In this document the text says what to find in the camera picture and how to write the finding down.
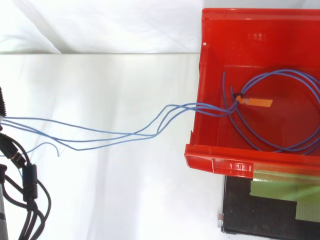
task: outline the black cable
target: black cable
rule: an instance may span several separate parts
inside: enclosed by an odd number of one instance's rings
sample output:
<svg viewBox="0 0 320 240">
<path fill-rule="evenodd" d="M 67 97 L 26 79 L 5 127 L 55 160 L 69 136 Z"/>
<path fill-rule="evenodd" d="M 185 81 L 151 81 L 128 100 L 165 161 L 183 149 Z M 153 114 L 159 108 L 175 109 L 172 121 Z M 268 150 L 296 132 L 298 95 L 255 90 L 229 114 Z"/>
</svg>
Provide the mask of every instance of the black cable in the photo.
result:
<svg viewBox="0 0 320 240">
<path fill-rule="evenodd" d="M 26 150 L 21 146 L 21 144 L 20 144 L 19 142 L 17 142 L 17 141 L 14 140 L 12 137 L 9 137 L 8 135 L 5 135 L 5 134 L 3 134 L 3 133 L 0 133 L 0 136 L 2 136 L 2 137 L 5 138 L 5 139 L 8 139 L 8 140 L 11 141 L 11 142 L 13 142 L 13 143 L 21 150 L 21 152 L 23 153 L 27 164 L 29 164 L 29 165 L 31 164 L 30 159 L 29 159 L 29 156 L 28 156 Z"/>
<path fill-rule="evenodd" d="M 14 186 L 14 188 L 16 188 L 16 189 L 20 192 L 20 186 L 19 186 L 18 184 L 16 184 L 10 177 L 7 176 L 6 180 L 8 180 L 8 182 L 9 182 L 10 184 L 14 183 L 14 184 L 12 184 L 12 186 Z M 6 188 L 5 188 L 5 185 L 4 185 L 4 184 L 1 184 L 3 196 L 4 196 L 4 198 L 5 198 L 9 203 L 11 203 L 11 204 L 13 204 L 13 205 L 15 205 L 15 206 L 17 206 L 17 207 L 20 207 L 20 208 L 30 209 L 31 211 L 33 211 L 33 214 L 34 214 L 34 215 L 39 216 L 39 218 L 40 218 L 40 220 L 41 220 L 41 223 L 40 223 L 39 227 L 37 228 L 37 230 L 35 231 L 35 233 L 33 234 L 32 238 L 31 238 L 30 240 L 36 240 L 36 239 L 39 238 L 39 236 L 41 235 L 41 233 L 43 232 L 43 230 L 44 230 L 44 228 L 45 228 L 45 223 L 46 223 L 46 220 L 47 220 L 47 218 L 48 218 L 48 215 L 49 215 L 50 209 L 51 209 L 51 198 L 50 198 L 50 195 L 49 195 L 47 189 L 45 188 L 45 186 L 44 186 L 42 183 L 41 183 L 41 185 L 40 185 L 40 186 L 41 186 L 41 188 L 43 187 L 42 189 L 43 189 L 44 193 L 47 195 L 47 197 L 48 197 L 48 202 L 49 202 L 49 204 L 48 204 L 48 210 L 47 210 L 47 213 L 46 213 L 46 217 L 43 215 L 43 213 L 42 213 L 41 211 L 39 211 L 36 202 L 33 203 L 33 206 L 28 206 L 28 205 L 26 205 L 26 204 L 24 204 L 24 203 L 21 203 L 21 202 L 18 202 L 18 201 L 16 201 L 16 200 L 12 199 L 12 198 L 8 195 L 8 193 L 7 193 L 7 191 L 6 191 Z M 31 222 L 30 225 L 29 225 L 28 230 L 26 230 L 26 231 L 27 231 L 26 234 L 28 234 L 28 235 L 31 234 L 33 228 L 34 228 L 34 224 Z"/>
<path fill-rule="evenodd" d="M 28 209 L 28 206 L 27 206 L 26 204 L 21 203 L 21 202 L 18 202 L 18 201 L 16 201 L 16 200 L 12 199 L 12 198 L 8 195 L 8 193 L 7 193 L 7 191 L 6 191 L 6 188 L 5 188 L 5 185 L 4 185 L 3 183 L 1 184 L 1 186 L 2 186 L 3 196 L 4 196 L 4 198 L 5 198 L 9 203 L 11 203 L 11 204 L 13 204 L 13 205 L 15 205 L 15 206 L 17 206 L 17 207 L 19 207 L 19 208 Z"/>
<path fill-rule="evenodd" d="M 46 221 L 47 218 L 49 217 L 50 210 L 51 210 L 51 204 L 52 204 L 51 203 L 51 197 L 50 197 L 50 194 L 49 194 L 48 190 L 45 188 L 45 186 L 42 184 L 42 182 L 40 182 L 38 180 L 38 184 L 40 185 L 40 187 L 42 188 L 42 190 L 44 191 L 44 193 L 45 193 L 45 195 L 46 195 L 46 197 L 48 199 L 48 208 L 47 208 L 47 211 L 46 211 L 45 216 L 44 216 L 44 221 Z"/>
<path fill-rule="evenodd" d="M 24 237 L 25 237 L 26 231 L 27 231 L 28 226 L 29 226 L 29 223 L 30 223 L 31 213 L 32 213 L 31 210 L 28 210 L 28 211 L 27 211 L 26 219 L 25 219 L 23 228 L 22 228 L 22 230 L 21 230 L 21 233 L 20 233 L 20 236 L 19 236 L 19 240 L 23 240 Z"/>
<path fill-rule="evenodd" d="M 38 210 L 38 206 L 35 204 L 36 202 L 33 202 L 33 215 L 32 215 L 32 218 L 31 218 L 31 221 L 30 221 L 30 224 L 29 224 L 29 227 L 27 229 L 27 231 L 25 232 L 25 235 L 24 235 L 24 239 L 25 240 L 28 240 L 30 238 L 30 235 L 36 225 L 36 221 L 37 221 L 37 218 L 38 218 L 38 214 L 37 214 L 37 211 Z"/>
<path fill-rule="evenodd" d="M 27 166 L 28 165 L 31 165 L 31 162 L 30 162 L 30 159 L 29 159 L 29 156 L 27 154 L 27 152 L 25 151 L 25 149 L 16 141 L 14 140 L 13 138 L 5 135 L 5 134 L 2 134 L 0 133 L 0 136 L 2 136 L 3 138 L 6 138 L 7 140 L 11 141 L 12 143 L 14 143 L 21 151 L 22 153 L 24 154 L 24 157 L 26 159 L 26 162 L 27 162 Z M 20 193 L 23 194 L 23 189 L 18 185 L 16 184 L 9 176 L 5 175 L 5 180 L 7 180 L 15 189 L 17 189 Z M 4 198 L 10 202 L 11 204 L 15 205 L 15 206 L 18 206 L 20 208 L 24 208 L 24 209 L 27 209 L 28 210 L 28 214 L 27 214 L 27 219 L 25 221 L 25 224 L 23 226 L 23 229 L 21 231 L 21 235 L 19 237 L 19 240 L 20 239 L 23 239 L 23 240 L 28 240 L 33 229 L 34 229 L 34 226 L 36 224 L 36 221 L 37 221 L 37 216 L 39 216 L 40 220 L 41 220 L 41 223 L 39 225 L 39 227 L 37 228 L 37 230 L 35 231 L 35 233 L 33 234 L 33 236 L 31 237 L 30 240 L 36 240 L 39 238 L 39 236 L 41 235 L 41 233 L 43 232 L 44 228 L 45 228 L 45 225 L 46 225 L 46 221 L 48 219 L 48 216 L 50 214 L 50 211 L 51 211 L 51 205 L 52 205 L 52 201 L 51 201 L 51 197 L 50 197 L 50 194 L 48 192 L 48 190 L 46 189 L 46 187 L 42 184 L 42 182 L 40 182 L 39 180 L 37 181 L 37 183 L 40 185 L 40 187 L 42 188 L 42 190 L 44 191 L 47 199 L 48 199 L 48 208 L 47 208 L 47 211 L 46 211 L 46 214 L 45 216 L 42 214 L 41 211 L 38 210 L 38 206 L 36 204 L 36 202 L 33 200 L 32 203 L 29 203 L 28 202 L 28 205 L 24 204 L 24 203 L 21 203 L 21 202 L 18 202 L 14 199 L 12 199 L 7 191 L 6 191 L 6 188 L 5 188 L 5 185 L 2 183 L 2 192 L 3 192 L 3 196 Z"/>
<path fill-rule="evenodd" d="M 17 189 L 21 194 L 24 193 L 22 187 L 20 187 L 18 184 L 16 184 L 16 182 L 13 181 L 13 180 L 11 179 L 11 177 L 9 177 L 8 175 L 5 175 L 5 176 L 4 176 L 4 179 L 5 179 L 8 183 L 10 183 L 15 189 Z"/>
<path fill-rule="evenodd" d="M 34 235 L 32 236 L 32 238 L 31 238 L 30 240 L 36 240 L 36 239 L 40 236 L 40 234 L 42 233 L 42 231 L 44 230 L 45 224 L 46 224 L 46 221 L 47 221 L 47 218 L 48 218 L 48 216 L 49 216 L 49 214 L 50 214 L 51 204 L 52 204 L 52 203 L 51 203 L 50 194 L 49 194 L 49 192 L 47 191 L 46 187 L 45 187 L 45 186 L 42 184 L 42 182 L 40 182 L 39 180 L 38 180 L 38 184 L 40 185 L 40 187 L 42 188 L 42 190 L 44 191 L 44 193 L 45 193 L 45 195 L 46 195 L 46 197 L 47 197 L 47 199 L 48 199 L 48 208 L 47 208 L 46 214 L 45 214 L 45 216 L 44 216 L 44 220 L 41 221 L 38 229 L 35 231 Z"/>
</svg>

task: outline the coiled blue wire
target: coiled blue wire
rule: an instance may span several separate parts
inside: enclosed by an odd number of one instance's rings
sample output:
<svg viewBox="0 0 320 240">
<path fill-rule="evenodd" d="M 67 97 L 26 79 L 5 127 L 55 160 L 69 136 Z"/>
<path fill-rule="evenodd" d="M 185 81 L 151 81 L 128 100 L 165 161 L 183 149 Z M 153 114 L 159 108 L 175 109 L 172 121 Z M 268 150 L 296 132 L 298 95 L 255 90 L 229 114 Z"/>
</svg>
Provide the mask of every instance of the coiled blue wire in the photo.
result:
<svg viewBox="0 0 320 240">
<path fill-rule="evenodd" d="M 272 75 L 281 75 L 281 76 L 286 76 L 286 77 L 290 77 L 293 78 L 301 83 L 303 83 L 305 86 L 308 87 L 308 89 L 313 93 L 313 95 L 315 96 L 315 98 L 317 99 L 318 103 L 320 104 L 320 89 L 317 85 L 320 85 L 320 82 L 314 78 L 313 76 L 302 72 L 302 71 L 298 71 L 298 70 L 293 70 L 293 69 L 281 69 L 281 70 L 276 70 L 276 71 L 272 71 L 272 72 L 266 72 L 263 74 L 260 74 L 258 76 L 255 76 L 254 78 L 252 78 L 251 80 L 249 80 L 244 87 L 241 90 L 241 93 L 244 95 L 252 86 L 254 86 L 255 84 L 257 84 L 258 82 L 262 81 L 263 79 L 272 76 Z M 195 102 L 195 103 L 187 103 L 184 105 L 176 105 L 176 104 L 169 104 L 167 106 L 165 106 L 160 113 L 144 128 L 135 131 L 135 132 L 112 132 L 112 131 L 104 131 L 104 130 L 98 130 L 98 129 L 92 129 L 92 128 L 87 128 L 87 127 L 82 127 L 82 126 L 77 126 L 77 125 L 73 125 L 73 124 L 69 124 L 69 123 L 65 123 L 65 122 L 61 122 L 61 121 L 56 121 L 56 120 L 51 120 L 51 119 L 44 119 L 44 118 L 38 118 L 38 117 L 5 117 L 5 119 L 3 120 L 3 122 L 1 123 L 4 126 L 8 126 L 8 127 L 12 127 L 12 128 L 16 128 L 22 131 L 27 131 L 30 133 L 34 133 L 34 134 L 38 134 L 47 138 L 50 138 L 52 140 L 54 140 L 55 142 L 66 146 L 72 150 L 75 151 L 86 151 L 86 150 L 94 150 L 94 149 L 99 149 L 99 148 L 105 148 L 105 147 L 109 147 L 109 146 L 113 146 L 113 145 L 117 145 L 117 144 L 122 144 L 122 143 L 127 143 L 127 142 L 132 142 L 132 141 L 140 141 L 140 140 L 147 140 L 147 139 L 152 139 L 155 138 L 157 135 L 159 135 L 160 133 L 162 133 L 165 128 L 169 125 L 170 122 L 172 122 L 176 117 L 178 117 L 180 114 L 186 112 L 186 111 L 195 111 L 201 114 L 205 114 L 205 115 L 209 115 L 212 117 L 225 117 L 228 116 L 231 123 L 233 124 L 233 126 L 235 127 L 235 129 L 237 130 L 237 132 L 243 137 L 243 139 L 254 149 L 261 151 L 260 148 L 258 148 L 257 146 L 255 146 L 244 134 L 243 132 L 239 129 L 239 127 L 237 126 L 237 124 L 235 123 L 235 121 L 232 118 L 232 114 L 234 112 L 236 112 L 240 119 L 243 121 L 244 125 L 249 129 L 249 131 L 255 136 L 257 137 L 259 140 L 261 140 L 262 142 L 278 149 L 277 153 L 279 152 L 298 152 L 298 151 L 303 151 L 303 150 L 307 150 L 309 148 L 311 148 L 310 150 L 308 150 L 307 152 L 304 153 L 304 155 L 310 154 L 312 151 L 314 151 L 319 145 L 320 145 L 320 137 L 318 137 L 316 140 L 314 140 L 312 143 L 301 147 L 301 148 L 296 148 L 299 147 L 305 143 L 307 143 L 308 141 L 310 141 L 312 138 L 314 138 L 320 131 L 320 126 L 318 127 L 318 129 L 315 130 L 315 132 L 309 136 L 307 139 L 294 144 L 292 146 L 289 147 L 282 147 L 282 146 L 278 146 L 275 145 L 271 142 L 268 142 L 267 140 L 265 140 L 264 138 L 262 138 L 261 136 L 259 136 L 250 126 L 249 124 L 246 122 L 246 120 L 244 119 L 244 117 L 241 115 L 239 109 L 237 108 L 238 105 L 238 101 L 233 99 L 233 104 L 231 107 L 228 107 L 227 105 L 227 97 L 226 97 L 226 91 L 225 91 L 225 81 L 226 81 L 226 74 L 223 73 L 223 77 L 222 77 L 222 94 L 223 94 L 223 101 L 224 101 L 224 107 L 225 108 L 220 108 L 217 106 L 213 106 L 207 103 L 199 103 L 199 102 Z M 230 87 L 230 92 L 231 95 L 233 95 L 233 89 L 232 87 Z M 156 133 L 154 134 L 144 134 L 141 133 L 144 130 L 148 129 L 163 113 L 167 108 L 172 108 L 170 109 L 164 116 L 164 118 L 162 119 L 162 121 L 160 122 Z M 166 124 L 164 124 L 165 120 L 168 118 L 168 116 L 173 112 L 176 111 L 178 109 L 183 109 L 180 112 L 178 112 L 177 114 L 175 114 L 173 117 L 171 117 Z M 210 110 L 210 111 L 217 111 L 217 112 L 221 112 L 222 114 L 213 114 L 204 110 Z M 69 127 L 73 127 L 73 128 L 78 128 L 78 129 L 83 129 L 83 130 L 87 130 L 87 131 L 92 131 L 92 132 L 98 132 L 98 133 L 106 133 L 106 134 L 114 134 L 114 135 L 122 135 L 122 136 L 118 136 L 118 137 L 112 137 L 112 138 L 102 138 L 102 139 L 90 139 L 90 140 L 69 140 L 69 139 L 62 139 L 62 138 L 57 138 L 54 136 L 50 136 L 42 131 L 39 131 L 33 127 L 21 124 L 21 123 L 17 123 L 11 120 L 35 120 L 35 121 L 46 121 L 46 122 L 52 122 L 52 123 L 57 123 L 57 124 L 61 124 L 61 125 L 65 125 L 65 126 L 69 126 Z M 117 142 L 113 142 L 113 143 L 109 143 L 109 144 L 104 144 L 101 146 L 95 146 L 95 147 L 87 147 L 87 148 L 75 148 L 72 147 L 64 142 L 68 142 L 68 143 L 91 143 L 91 142 L 106 142 L 106 141 L 114 141 L 114 140 L 119 140 L 119 139 L 123 139 L 123 138 L 127 138 L 129 136 L 139 136 L 140 138 L 134 138 L 134 139 L 128 139 L 128 140 L 122 140 L 122 141 L 117 141 Z M 35 148 L 31 149 L 28 151 L 28 153 L 36 150 L 38 147 L 42 146 L 42 145 L 51 145 L 53 147 L 55 147 L 57 155 L 59 156 L 59 151 L 58 148 L 50 142 L 44 142 L 41 143 L 40 145 L 36 146 Z"/>
<path fill-rule="evenodd" d="M 260 74 L 254 78 L 252 78 L 250 81 L 248 81 L 244 87 L 241 90 L 241 93 L 244 95 L 252 86 L 254 86 L 255 84 L 257 84 L 258 82 L 260 82 L 261 80 L 271 76 L 271 75 L 281 75 L 281 76 L 286 76 L 286 77 L 290 77 L 293 78 L 295 80 L 298 80 L 299 82 L 303 83 L 305 86 L 308 87 L 308 89 L 313 93 L 313 95 L 315 96 L 315 98 L 317 99 L 318 103 L 320 104 L 320 99 L 319 96 L 317 95 L 317 93 L 315 92 L 315 90 L 302 78 L 299 78 L 293 74 L 299 75 L 303 78 L 305 78 L 308 82 L 310 82 L 312 84 L 312 86 L 316 89 L 316 91 L 320 94 L 320 89 L 319 87 L 315 84 L 317 83 L 318 85 L 320 85 L 320 82 L 315 79 L 313 76 L 305 73 L 305 72 L 301 72 L 298 70 L 292 70 L 292 69 L 281 69 L 281 70 L 276 70 L 276 71 L 272 71 L 272 72 L 266 72 L 263 74 Z M 226 80 L 226 75 L 225 73 L 223 73 L 223 79 L 222 79 L 222 85 L 223 85 L 223 89 L 222 89 L 222 94 L 223 94 L 223 99 L 224 99 L 224 106 L 227 108 L 227 98 L 226 98 L 226 91 L 225 91 L 225 80 Z M 233 95 L 233 89 L 232 87 L 230 88 L 231 91 L 231 95 Z M 237 112 L 237 114 L 239 115 L 240 119 L 242 120 L 242 122 L 244 123 L 244 125 L 249 129 L 249 131 L 255 136 L 257 137 L 259 140 L 261 140 L 262 142 L 268 144 L 269 146 L 272 146 L 276 149 L 279 149 L 277 151 L 275 151 L 276 153 L 282 152 L 282 151 L 287 151 L 287 152 L 299 152 L 299 151 L 303 151 L 306 150 L 310 147 L 312 147 L 313 145 L 315 145 L 311 150 L 303 153 L 303 155 L 307 155 L 310 154 L 312 151 L 314 151 L 319 145 L 320 145 L 320 137 L 318 137 L 316 140 L 314 140 L 312 143 L 301 147 L 301 148 L 296 148 L 299 147 L 305 143 L 307 143 L 308 141 L 310 141 L 312 138 L 314 138 L 317 133 L 320 131 L 320 126 L 314 131 L 314 133 L 309 136 L 307 139 L 294 144 L 292 146 L 289 147 L 281 147 L 278 145 L 275 145 L 267 140 L 265 140 L 263 137 L 259 136 L 247 123 L 247 121 L 244 119 L 244 117 L 242 116 L 242 114 L 240 113 L 239 109 L 236 108 L 235 111 Z M 245 139 L 245 141 L 252 146 L 254 149 L 261 151 L 260 148 L 258 148 L 257 146 L 255 146 L 243 133 L 242 131 L 238 128 L 237 124 L 235 123 L 235 121 L 233 120 L 232 116 L 230 113 L 227 113 L 231 123 L 233 124 L 233 126 L 235 127 L 235 129 L 237 130 L 237 132 L 243 137 L 243 139 Z"/>
</svg>

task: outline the black connector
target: black connector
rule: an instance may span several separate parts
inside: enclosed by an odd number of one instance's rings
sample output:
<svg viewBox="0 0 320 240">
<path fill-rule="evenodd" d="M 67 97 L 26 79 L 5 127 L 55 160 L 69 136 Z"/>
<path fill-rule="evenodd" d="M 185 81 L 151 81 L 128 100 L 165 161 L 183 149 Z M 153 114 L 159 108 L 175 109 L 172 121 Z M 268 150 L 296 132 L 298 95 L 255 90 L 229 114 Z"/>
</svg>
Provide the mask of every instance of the black connector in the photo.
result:
<svg viewBox="0 0 320 240">
<path fill-rule="evenodd" d="M 26 160 L 24 159 L 24 157 L 17 152 L 13 158 L 11 158 L 11 162 L 18 168 L 18 169 L 22 169 L 24 168 L 26 165 Z"/>
<path fill-rule="evenodd" d="M 8 168 L 6 165 L 0 164 L 0 184 L 3 184 L 5 182 L 7 169 Z"/>
<path fill-rule="evenodd" d="M 236 99 L 238 96 L 240 96 L 241 98 L 243 98 L 243 97 L 244 97 L 244 94 L 243 94 L 242 92 L 237 92 L 237 93 L 234 93 L 234 94 L 232 95 L 233 99 Z"/>
<path fill-rule="evenodd" d="M 12 159 L 17 154 L 18 149 L 5 135 L 0 134 L 0 151 L 3 152 L 6 158 Z"/>
<path fill-rule="evenodd" d="M 27 165 L 22 169 L 23 201 L 30 202 L 38 197 L 37 166 Z"/>
</svg>

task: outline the red plastic bin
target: red plastic bin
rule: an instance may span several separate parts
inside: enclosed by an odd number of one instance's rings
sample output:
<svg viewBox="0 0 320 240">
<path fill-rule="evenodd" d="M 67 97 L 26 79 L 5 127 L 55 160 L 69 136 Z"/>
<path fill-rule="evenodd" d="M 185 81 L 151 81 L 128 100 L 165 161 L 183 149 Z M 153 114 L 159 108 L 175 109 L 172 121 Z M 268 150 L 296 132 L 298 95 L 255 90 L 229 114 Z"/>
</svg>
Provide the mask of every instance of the red plastic bin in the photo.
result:
<svg viewBox="0 0 320 240">
<path fill-rule="evenodd" d="M 295 69 L 320 80 L 320 10 L 214 9 L 202 11 L 202 45 L 197 102 L 225 108 L 230 86 L 240 92 L 251 78 L 273 70 Z M 272 99 L 271 107 L 240 104 L 238 109 L 263 138 L 288 147 L 309 137 L 320 125 L 320 106 L 302 83 L 285 76 L 270 76 L 257 83 L 248 97 Z M 275 153 L 244 126 L 229 118 L 195 114 L 185 158 L 189 167 L 215 174 L 252 178 L 254 170 L 320 176 L 320 147 L 309 155 Z"/>
</svg>

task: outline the white fabric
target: white fabric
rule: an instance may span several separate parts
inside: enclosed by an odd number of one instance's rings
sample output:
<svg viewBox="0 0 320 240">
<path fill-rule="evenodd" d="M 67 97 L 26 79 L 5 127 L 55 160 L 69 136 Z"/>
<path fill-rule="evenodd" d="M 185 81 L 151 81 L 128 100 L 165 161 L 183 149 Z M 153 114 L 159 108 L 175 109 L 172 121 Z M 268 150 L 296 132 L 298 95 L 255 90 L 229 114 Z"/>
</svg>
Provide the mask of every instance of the white fabric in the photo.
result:
<svg viewBox="0 0 320 240">
<path fill-rule="evenodd" d="M 196 101 L 198 62 L 198 54 L 2 55 L 0 86 L 9 116 L 133 132 L 167 104 Z M 46 122 L 23 123 L 59 138 L 105 136 Z M 49 145 L 31 153 L 52 198 L 40 239 L 256 239 L 227 235 L 217 227 L 223 176 L 187 167 L 184 151 L 193 124 L 194 113 L 185 112 L 153 139 L 82 152 L 58 145 L 60 157 Z M 7 126 L 3 132 L 26 150 L 47 141 Z M 0 158 L 0 163 L 21 183 L 10 161 Z M 22 201 L 9 184 L 6 188 Z M 47 200 L 40 189 L 37 202 L 45 212 Z M 8 202 L 5 211 L 9 239 L 18 239 L 26 211 Z"/>
<path fill-rule="evenodd" d="M 0 53 L 198 53 L 206 8 L 319 0 L 0 0 Z"/>
</svg>

